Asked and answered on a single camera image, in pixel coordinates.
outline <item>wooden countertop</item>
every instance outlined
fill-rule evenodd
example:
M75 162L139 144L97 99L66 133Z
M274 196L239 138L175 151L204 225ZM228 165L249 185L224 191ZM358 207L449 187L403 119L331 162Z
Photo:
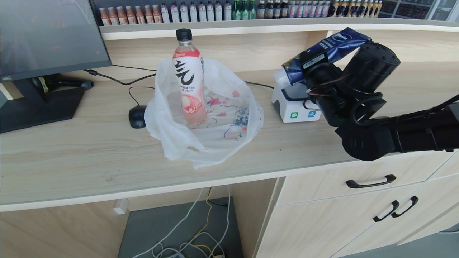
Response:
M437 105L459 92L459 62L403 63L379 88L388 102L378 115ZM274 85L274 71L244 72L247 81ZM153 79L137 83L152 86ZM224 163L199 170L169 161L161 142L129 126L135 103L128 86L98 82L73 119L0 135L0 212L225 185L298 173L294 169L353 160L325 119L282 123L271 90L251 85L264 108L264 127ZM132 89L142 104L151 89Z
M297 31L419 30L459 32L459 23L390 18L292 18L223 22L157 23L100 26L104 40L175 38L175 30L190 28L193 36L256 34Z

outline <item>robotic arm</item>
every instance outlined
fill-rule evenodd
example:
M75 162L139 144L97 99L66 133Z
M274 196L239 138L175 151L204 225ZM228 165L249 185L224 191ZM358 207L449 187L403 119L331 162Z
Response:
M459 148L459 95L427 110L371 119L386 103L376 89L400 64L389 48L369 39L344 70L326 51L303 52L299 61L310 101L337 127L352 157L371 161L390 152Z

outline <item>green bottle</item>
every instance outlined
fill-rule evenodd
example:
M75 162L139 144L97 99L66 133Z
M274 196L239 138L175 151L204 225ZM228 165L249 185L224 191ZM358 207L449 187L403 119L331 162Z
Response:
M257 12L255 11L255 0L250 0L249 20L255 20Z
M241 11L239 10L239 0L234 0L234 7L233 7L233 20L240 20L241 19Z
M248 20L249 19L249 10L247 9L247 0L242 0L242 8L244 8L244 10L242 11L242 19L243 20Z

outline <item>yellow cable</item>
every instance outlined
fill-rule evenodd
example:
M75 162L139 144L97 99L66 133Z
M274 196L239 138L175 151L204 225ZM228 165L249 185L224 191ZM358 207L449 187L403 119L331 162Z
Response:
M199 235L201 232L203 232L204 229L207 227L207 224L209 223L210 211L212 210L212 205L210 205L210 203L209 203L209 197L210 197L210 195L212 194L213 189L214 189L213 187L210 188L210 192L209 192L209 194L207 195L207 198L206 198L206 203L207 203L207 205L209 206L209 211L207 212L206 224L204 225L204 227L203 227L199 232L196 233L196 235L195 235L193 238L195 238L197 235ZM192 247L205 247L205 248L207 248L207 249L209 250L209 252L212 254L212 257L215 257L215 256L213 255L213 253L212 253L212 250L211 250L210 247L208 247L208 246L205 246L205 245L197 245L197 246L195 246L195 245L193 245L193 244L191 244L191 243L190 243L190 246L192 246Z

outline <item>monitor stand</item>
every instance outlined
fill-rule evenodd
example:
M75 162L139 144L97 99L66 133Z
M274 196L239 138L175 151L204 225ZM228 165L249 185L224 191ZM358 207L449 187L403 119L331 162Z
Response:
M0 133L71 119L84 94L80 87L43 93L30 79L13 84L24 97L0 107Z

